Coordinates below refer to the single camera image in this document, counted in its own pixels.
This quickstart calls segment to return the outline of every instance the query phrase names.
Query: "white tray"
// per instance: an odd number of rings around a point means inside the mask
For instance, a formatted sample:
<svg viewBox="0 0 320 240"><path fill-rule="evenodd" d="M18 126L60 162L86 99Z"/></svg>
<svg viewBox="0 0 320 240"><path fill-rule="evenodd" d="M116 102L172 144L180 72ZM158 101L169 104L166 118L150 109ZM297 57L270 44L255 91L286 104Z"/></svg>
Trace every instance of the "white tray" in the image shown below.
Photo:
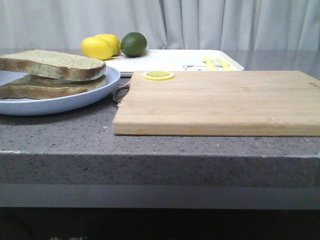
<svg viewBox="0 0 320 240"><path fill-rule="evenodd" d="M244 68L219 50L185 50L185 49L148 49L139 57L127 57L123 53L106 60L107 66L113 67L122 77L131 77L134 71L205 71L204 56L214 60L217 69L223 71L222 66L215 59L222 58L230 63L233 71L242 71Z"/></svg>
<svg viewBox="0 0 320 240"><path fill-rule="evenodd" d="M23 77L25 74L23 72L0 70L0 85L12 82L15 79ZM46 115L74 110L93 104L110 94L117 87L117 83L120 80L120 72L112 67L106 68L105 76L104 86L71 96L42 100L0 98L0 114L16 116Z"/></svg>

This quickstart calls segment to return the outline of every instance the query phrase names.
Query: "lime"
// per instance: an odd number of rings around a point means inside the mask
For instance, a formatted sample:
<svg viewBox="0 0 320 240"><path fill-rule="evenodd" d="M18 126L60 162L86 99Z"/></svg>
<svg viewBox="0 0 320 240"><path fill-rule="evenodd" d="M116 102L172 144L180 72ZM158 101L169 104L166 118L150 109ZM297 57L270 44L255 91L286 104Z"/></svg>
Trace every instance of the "lime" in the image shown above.
<svg viewBox="0 0 320 240"><path fill-rule="evenodd" d="M102 38L104 40L106 40L111 47L113 48L113 56L116 56L119 52L120 52L120 40L119 38L114 35L114 34L110 34L110 33L105 33L105 34L98 34L95 35L95 37L98 38Z"/></svg>
<svg viewBox="0 0 320 240"><path fill-rule="evenodd" d="M114 54L112 46L103 38L96 36L85 38L81 42L81 50L84 55L101 60L106 60Z"/></svg>
<svg viewBox="0 0 320 240"><path fill-rule="evenodd" d="M147 39L139 32L130 32L121 41L121 50L128 57L138 57L147 48Z"/></svg>
<svg viewBox="0 0 320 240"><path fill-rule="evenodd" d="M143 74L145 79L149 80L168 80L172 79L175 75L170 71L148 71Z"/></svg>

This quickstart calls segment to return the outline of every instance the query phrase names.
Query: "tray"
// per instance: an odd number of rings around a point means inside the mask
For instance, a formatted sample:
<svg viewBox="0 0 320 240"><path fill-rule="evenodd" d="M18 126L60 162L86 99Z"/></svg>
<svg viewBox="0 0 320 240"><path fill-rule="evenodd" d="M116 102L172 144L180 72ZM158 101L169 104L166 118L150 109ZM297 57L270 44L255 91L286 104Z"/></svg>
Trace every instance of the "tray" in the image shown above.
<svg viewBox="0 0 320 240"><path fill-rule="evenodd" d="M242 71L244 68L220 50L205 49L148 49L139 57L127 57L123 53L106 60L107 66L113 67L122 77L131 77L134 71L205 71L204 56L210 56L219 71L223 71L221 64L216 61L222 58L230 63L233 71Z"/></svg>

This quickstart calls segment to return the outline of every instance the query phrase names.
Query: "yellow utensil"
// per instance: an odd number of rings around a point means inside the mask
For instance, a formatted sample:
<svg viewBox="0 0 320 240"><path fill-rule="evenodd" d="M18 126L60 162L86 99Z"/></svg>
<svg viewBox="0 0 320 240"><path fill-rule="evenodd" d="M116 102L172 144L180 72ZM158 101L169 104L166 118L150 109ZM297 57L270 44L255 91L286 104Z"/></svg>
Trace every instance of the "yellow utensil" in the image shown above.
<svg viewBox="0 0 320 240"><path fill-rule="evenodd" d="M223 58L217 58L216 60L221 64L224 71L233 71L232 67L230 66L230 62L227 60Z"/></svg>
<svg viewBox="0 0 320 240"><path fill-rule="evenodd" d="M204 56L202 61L206 63L207 71L217 71L217 67L214 64L214 61L211 56Z"/></svg>

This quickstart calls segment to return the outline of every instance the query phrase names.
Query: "sandwich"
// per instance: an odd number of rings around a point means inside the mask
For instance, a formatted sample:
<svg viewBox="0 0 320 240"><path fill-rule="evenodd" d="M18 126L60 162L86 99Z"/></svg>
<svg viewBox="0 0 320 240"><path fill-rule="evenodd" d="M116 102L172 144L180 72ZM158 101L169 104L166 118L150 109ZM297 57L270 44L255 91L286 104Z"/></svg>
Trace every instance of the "sandwich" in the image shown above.
<svg viewBox="0 0 320 240"><path fill-rule="evenodd" d="M66 52L32 49L1 55L0 70L27 73L0 85L3 99L59 98L106 85L105 61Z"/></svg>

